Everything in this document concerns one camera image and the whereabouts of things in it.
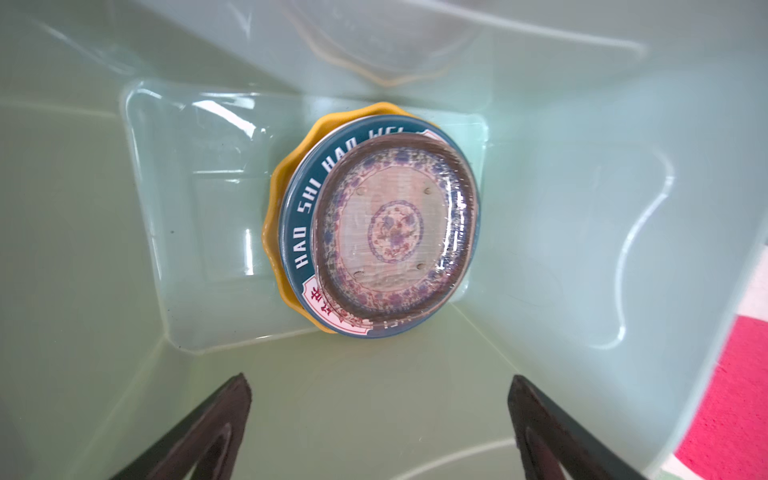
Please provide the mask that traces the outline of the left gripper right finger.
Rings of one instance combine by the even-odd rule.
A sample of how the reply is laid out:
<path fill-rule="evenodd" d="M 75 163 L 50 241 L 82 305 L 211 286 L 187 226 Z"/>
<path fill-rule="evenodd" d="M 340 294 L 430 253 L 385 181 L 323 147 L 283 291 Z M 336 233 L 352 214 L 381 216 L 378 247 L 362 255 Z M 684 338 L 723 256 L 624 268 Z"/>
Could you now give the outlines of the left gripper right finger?
<path fill-rule="evenodd" d="M 641 479 L 523 375 L 513 377 L 507 405 L 527 479 Z"/>

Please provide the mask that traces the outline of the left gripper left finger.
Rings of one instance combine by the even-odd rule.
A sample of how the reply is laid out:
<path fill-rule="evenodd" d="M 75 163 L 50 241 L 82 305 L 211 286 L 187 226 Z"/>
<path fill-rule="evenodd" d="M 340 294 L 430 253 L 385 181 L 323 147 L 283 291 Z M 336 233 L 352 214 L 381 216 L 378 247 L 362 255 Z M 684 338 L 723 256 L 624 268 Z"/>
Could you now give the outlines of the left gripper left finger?
<path fill-rule="evenodd" d="M 252 402 L 240 373 L 229 378 L 171 430 L 116 473 L 115 479 L 229 479 Z"/>

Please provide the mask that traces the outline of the yellow polka dot plate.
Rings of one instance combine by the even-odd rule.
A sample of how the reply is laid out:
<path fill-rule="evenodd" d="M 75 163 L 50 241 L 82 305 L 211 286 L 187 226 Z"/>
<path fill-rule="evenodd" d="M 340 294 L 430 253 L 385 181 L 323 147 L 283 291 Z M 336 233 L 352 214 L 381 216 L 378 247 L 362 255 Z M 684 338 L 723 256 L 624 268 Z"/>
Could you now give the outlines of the yellow polka dot plate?
<path fill-rule="evenodd" d="M 305 137 L 298 146 L 278 163 L 270 179 L 268 207 L 262 228 L 261 241 L 275 276 L 280 297 L 289 308 L 310 321 L 320 331 L 328 334 L 336 334 L 336 331 L 321 324 L 301 305 L 284 272 L 278 241 L 278 223 L 281 205 L 290 177 L 297 169 L 299 162 L 312 147 L 330 134 L 334 129 L 353 120 L 372 115 L 401 115 L 416 118 L 416 115 L 389 102 L 379 102 L 356 110 L 333 112 L 324 115 L 318 118 L 306 132 Z"/>

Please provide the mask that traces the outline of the mint green plastic bin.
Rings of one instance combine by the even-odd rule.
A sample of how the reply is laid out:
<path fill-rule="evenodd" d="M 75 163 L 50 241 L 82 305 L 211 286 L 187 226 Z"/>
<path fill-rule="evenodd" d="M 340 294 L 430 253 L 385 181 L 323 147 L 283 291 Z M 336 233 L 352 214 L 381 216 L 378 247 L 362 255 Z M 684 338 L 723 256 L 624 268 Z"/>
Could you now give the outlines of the mint green plastic bin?
<path fill-rule="evenodd" d="M 262 237 L 322 116 L 389 102 L 479 184 L 422 325 L 325 333 Z M 1 475 L 107 479 L 228 378 L 237 479 L 520 479 L 528 377 L 648 477 L 767 240 L 763 1 L 5 1 Z"/>

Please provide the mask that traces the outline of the green rim plate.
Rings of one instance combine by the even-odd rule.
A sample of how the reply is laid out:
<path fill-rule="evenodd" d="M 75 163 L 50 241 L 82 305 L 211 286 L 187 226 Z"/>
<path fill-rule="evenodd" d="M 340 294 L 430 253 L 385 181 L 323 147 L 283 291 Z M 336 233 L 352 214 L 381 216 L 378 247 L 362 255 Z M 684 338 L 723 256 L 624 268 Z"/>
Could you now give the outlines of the green rim plate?
<path fill-rule="evenodd" d="M 479 233 L 458 145 L 401 115 L 353 120 L 299 162 L 281 205 L 282 266 L 301 305 L 356 338 L 408 331 L 457 291 Z"/>

